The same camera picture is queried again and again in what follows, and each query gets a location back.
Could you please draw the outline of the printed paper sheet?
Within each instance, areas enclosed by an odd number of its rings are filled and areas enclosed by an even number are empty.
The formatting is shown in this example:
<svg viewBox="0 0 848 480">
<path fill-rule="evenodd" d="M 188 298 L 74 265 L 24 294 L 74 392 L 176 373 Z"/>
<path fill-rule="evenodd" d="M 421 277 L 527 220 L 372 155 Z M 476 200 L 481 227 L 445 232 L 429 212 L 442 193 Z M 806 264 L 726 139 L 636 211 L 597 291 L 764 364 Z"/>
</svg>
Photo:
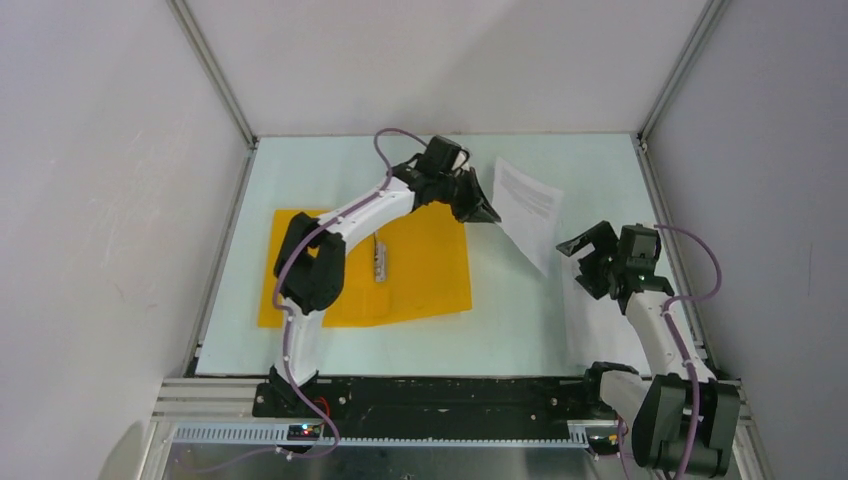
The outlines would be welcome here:
<svg viewBox="0 0 848 480">
<path fill-rule="evenodd" d="M 580 372 L 604 361 L 649 374 L 638 336 L 617 303 L 608 297 L 594 299 L 576 281 L 577 261 L 565 256 L 560 260 L 568 361 Z"/>
<path fill-rule="evenodd" d="M 564 192 L 524 174 L 502 157 L 494 167 L 492 206 L 500 227 L 545 277 L 551 270 Z"/>
</svg>

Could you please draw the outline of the orange plastic folder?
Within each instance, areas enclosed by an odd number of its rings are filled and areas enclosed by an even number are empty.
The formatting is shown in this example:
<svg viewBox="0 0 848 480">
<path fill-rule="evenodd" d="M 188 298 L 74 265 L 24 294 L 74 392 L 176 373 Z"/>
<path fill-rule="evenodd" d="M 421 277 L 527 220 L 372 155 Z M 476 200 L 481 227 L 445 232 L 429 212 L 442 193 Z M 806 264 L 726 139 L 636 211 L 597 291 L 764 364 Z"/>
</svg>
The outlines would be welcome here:
<svg viewBox="0 0 848 480">
<path fill-rule="evenodd" d="M 374 278 L 373 238 L 347 256 L 345 285 L 325 328 L 366 328 L 472 308 L 465 225 L 433 203 L 377 232 L 387 245 L 387 280 Z"/>
</svg>

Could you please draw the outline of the metal folder clip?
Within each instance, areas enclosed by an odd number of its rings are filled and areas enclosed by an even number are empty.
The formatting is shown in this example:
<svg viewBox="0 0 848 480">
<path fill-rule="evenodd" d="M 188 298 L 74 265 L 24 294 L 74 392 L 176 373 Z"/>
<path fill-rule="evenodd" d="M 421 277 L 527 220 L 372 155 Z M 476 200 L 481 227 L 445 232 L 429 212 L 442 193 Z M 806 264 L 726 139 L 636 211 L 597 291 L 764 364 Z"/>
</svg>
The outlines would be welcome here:
<svg viewBox="0 0 848 480">
<path fill-rule="evenodd" d="M 387 280 L 387 245 L 382 241 L 377 233 L 372 235 L 374 244 L 374 278 L 376 283 L 383 283 Z"/>
</svg>

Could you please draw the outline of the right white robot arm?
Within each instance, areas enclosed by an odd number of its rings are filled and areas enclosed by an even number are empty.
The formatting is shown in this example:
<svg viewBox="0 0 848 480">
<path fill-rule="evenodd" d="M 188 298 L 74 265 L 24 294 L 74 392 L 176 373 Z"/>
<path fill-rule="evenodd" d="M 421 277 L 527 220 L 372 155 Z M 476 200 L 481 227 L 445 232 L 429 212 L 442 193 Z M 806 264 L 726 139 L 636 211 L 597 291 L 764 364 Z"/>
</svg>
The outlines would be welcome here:
<svg viewBox="0 0 848 480">
<path fill-rule="evenodd" d="M 656 272 L 663 229 L 630 224 L 616 231 L 601 221 L 556 247 L 567 257 L 592 249 L 578 259 L 575 280 L 593 299 L 617 304 L 650 372 L 644 378 L 631 366 L 596 361 L 584 374 L 581 402 L 596 418 L 615 412 L 619 437 L 630 442 L 639 467 L 663 479 L 720 478 L 729 469 L 741 399 L 699 357 L 687 323 L 672 314 L 685 298 Z"/>
</svg>

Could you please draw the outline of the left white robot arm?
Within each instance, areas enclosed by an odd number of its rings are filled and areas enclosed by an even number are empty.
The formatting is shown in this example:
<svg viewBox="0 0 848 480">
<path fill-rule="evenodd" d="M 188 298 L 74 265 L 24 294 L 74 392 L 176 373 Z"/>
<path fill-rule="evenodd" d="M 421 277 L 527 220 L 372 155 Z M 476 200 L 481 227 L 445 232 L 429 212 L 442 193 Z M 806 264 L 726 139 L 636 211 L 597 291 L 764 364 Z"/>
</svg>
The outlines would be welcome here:
<svg viewBox="0 0 848 480">
<path fill-rule="evenodd" d="M 470 159 L 465 147 L 436 135 L 409 160 L 387 164 L 380 183 L 358 199 L 316 217 L 300 212 L 289 222 L 274 266 L 271 302 L 283 314 L 283 327 L 269 382 L 290 415 L 304 416 L 315 406 L 316 390 L 308 382 L 319 372 L 320 323 L 343 291 L 346 259 L 355 247 L 431 203 L 448 206 L 459 223 L 500 222 Z"/>
</svg>

